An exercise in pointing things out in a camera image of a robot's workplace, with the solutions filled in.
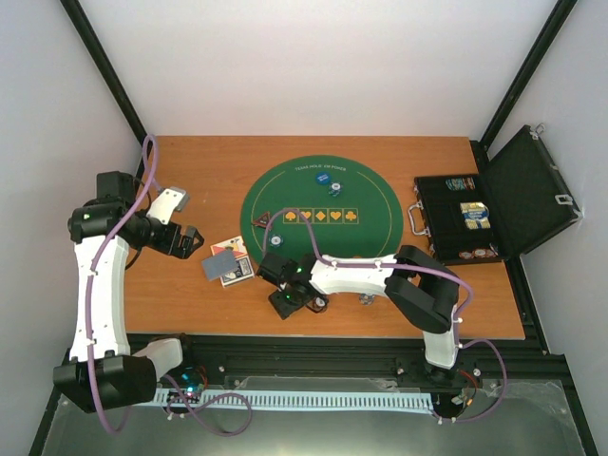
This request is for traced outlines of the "black red triangular dealer button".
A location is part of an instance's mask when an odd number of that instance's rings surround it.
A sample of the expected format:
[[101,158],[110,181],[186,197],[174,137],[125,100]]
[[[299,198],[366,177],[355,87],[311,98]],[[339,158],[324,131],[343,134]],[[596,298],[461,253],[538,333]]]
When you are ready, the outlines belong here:
[[272,225],[271,217],[272,217],[271,213],[269,211],[266,211],[266,212],[262,213],[260,216],[254,218],[252,221],[252,224],[255,227],[266,229]]

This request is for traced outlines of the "blue small blind button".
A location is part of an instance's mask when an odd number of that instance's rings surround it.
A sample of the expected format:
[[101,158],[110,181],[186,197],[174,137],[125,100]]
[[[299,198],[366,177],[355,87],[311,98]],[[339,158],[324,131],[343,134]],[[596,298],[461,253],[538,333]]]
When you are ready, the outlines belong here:
[[318,172],[314,180],[319,185],[330,185],[332,183],[332,176],[328,172]]

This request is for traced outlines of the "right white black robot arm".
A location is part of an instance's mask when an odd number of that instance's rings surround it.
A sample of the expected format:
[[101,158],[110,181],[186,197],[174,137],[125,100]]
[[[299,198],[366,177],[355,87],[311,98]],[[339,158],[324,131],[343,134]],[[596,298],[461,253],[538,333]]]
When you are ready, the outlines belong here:
[[326,310],[330,295],[354,294],[389,299],[406,320],[422,331],[425,358],[435,368],[455,366],[459,277],[413,246],[376,258],[305,255],[300,261],[268,253],[256,274],[276,286],[269,301],[285,319],[307,308]]

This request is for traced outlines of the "dark red poker chip stack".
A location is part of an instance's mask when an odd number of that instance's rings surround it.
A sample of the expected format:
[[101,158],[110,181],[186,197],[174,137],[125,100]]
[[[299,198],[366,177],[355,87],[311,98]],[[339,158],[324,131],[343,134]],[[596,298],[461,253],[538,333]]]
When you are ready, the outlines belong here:
[[326,312],[328,303],[329,299],[326,296],[317,296],[313,301],[313,311],[317,314]]

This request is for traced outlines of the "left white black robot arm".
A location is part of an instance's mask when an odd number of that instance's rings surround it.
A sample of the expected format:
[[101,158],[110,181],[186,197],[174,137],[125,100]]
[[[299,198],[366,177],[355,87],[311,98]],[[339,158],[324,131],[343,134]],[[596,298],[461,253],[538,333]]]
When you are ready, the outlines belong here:
[[148,402],[165,374],[181,383],[196,375],[198,359],[182,335],[131,350],[124,276],[130,250],[187,259],[204,242],[196,228],[171,219],[189,199],[182,189],[162,189],[146,210],[139,206],[147,194],[136,192],[127,173],[99,174],[96,190],[67,223],[79,273],[77,324],[66,362],[53,371],[55,388],[86,413]]

